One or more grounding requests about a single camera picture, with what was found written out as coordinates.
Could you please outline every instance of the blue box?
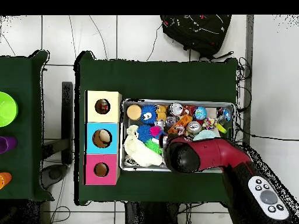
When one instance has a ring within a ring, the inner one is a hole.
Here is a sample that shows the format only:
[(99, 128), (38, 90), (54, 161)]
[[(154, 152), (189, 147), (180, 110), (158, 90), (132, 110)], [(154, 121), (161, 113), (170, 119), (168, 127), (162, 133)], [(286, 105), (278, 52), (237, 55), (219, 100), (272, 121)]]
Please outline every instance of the blue box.
[[(98, 148), (93, 144), (92, 137), (97, 130), (109, 131), (112, 141), (108, 147)], [(87, 123), (87, 154), (117, 154), (119, 151), (119, 124), (118, 123)]]

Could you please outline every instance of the silver tray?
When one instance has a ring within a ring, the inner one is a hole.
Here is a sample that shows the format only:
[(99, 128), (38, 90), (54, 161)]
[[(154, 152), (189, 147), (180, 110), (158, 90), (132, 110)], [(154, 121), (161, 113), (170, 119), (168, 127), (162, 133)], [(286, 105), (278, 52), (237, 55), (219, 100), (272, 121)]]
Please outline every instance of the silver tray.
[[(148, 166), (148, 167), (141, 167), (141, 166), (126, 166), (124, 165), (124, 158), (126, 157), (126, 151), (124, 150), (124, 141), (126, 140), (127, 137), (127, 128), (131, 125), (137, 125), (141, 126), (144, 123), (141, 120), (131, 120), (128, 118), (126, 112), (127, 108), (132, 105), (132, 104), (137, 104), (139, 106), (145, 106), (145, 105), (170, 105), (171, 103), (180, 103), (182, 106), (185, 105), (192, 105), (192, 106), (202, 106), (207, 108), (217, 108), (217, 107), (226, 107), (231, 111), (231, 120), (229, 121), (229, 125), (231, 125), (231, 135), (233, 136), (234, 130), (236, 127), (236, 113), (237, 113), (237, 108), (234, 104), (232, 103), (227, 103), (227, 102), (210, 102), (210, 101), (180, 101), (180, 100), (134, 100), (132, 101), (131, 99), (125, 99), (122, 102), (122, 108), (121, 108), (121, 114), (123, 116), (123, 122), (120, 123), (120, 168), (125, 170), (125, 171), (139, 171), (139, 172), (148, 172), (148, 171), (153, 171), (153, 172), (170, 172), (170, 170), (164, 165), (160, 166)], [(216, 168), (210, 168), (206, 169), (204, 171), (201, 171), (201, 173), (222, 173), (221, 169), (216, 167)]]

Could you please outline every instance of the blue spiky ball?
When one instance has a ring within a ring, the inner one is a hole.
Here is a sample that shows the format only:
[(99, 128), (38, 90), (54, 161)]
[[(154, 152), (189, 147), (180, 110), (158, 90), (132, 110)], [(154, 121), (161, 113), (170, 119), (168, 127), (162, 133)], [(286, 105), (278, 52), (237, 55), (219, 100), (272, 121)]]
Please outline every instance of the blue spiky ball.
[(143, 124), (141, 126), (138, 127), (138, 129), (136, 130), (136, 132), (138, 133), (138, 139), (145, 143), (148, 140), (152, 139), (152, 135), (150, 132), (151, 126), (147, 125), (147, 124)]
[(153, 105), (144, 106), (141, 109), (141, 120), (145, 124), (153, 124), (157, 120), (156, 107)]

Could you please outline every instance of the green tablecloth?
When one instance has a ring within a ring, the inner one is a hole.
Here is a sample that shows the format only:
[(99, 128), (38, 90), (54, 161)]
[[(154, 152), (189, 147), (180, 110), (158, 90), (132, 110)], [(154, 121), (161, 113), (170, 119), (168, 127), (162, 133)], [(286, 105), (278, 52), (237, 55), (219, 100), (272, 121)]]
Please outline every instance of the green tablecloth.
[(222, 201), (230, 204), (221, 173), (174, 174), (121, 171), (114, 186), (83, 185), (84, 92), (118, 91), (123, 99), (235, 103), (236, 59), (227, 62), (135, 62), (94, 60), (82, 52), (75, 63), (75, 201)]
[(0, 136), (14, 136), (15, 149), (0, 155), (0, 172), (9, 172), (12, 181), (0, 190), (0, 199), (52, 199), (40, 186), (41, 166), (41, 68), (47, 51), (30, 57), (0, 57), (0, 91), (11, 95), (19, 113), (13, 123), (0, 128)]

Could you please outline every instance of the white controller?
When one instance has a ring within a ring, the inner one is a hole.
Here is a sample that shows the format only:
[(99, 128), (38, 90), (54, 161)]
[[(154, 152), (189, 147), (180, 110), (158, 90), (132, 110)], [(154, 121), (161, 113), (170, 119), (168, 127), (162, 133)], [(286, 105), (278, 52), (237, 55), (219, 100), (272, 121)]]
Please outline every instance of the white controller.
[(278, 197), (272, 186), (259, 176), (253, 176), (248, 181), (248, 187), (264, 213), (275, 220), (288, 218), (288, 210)]

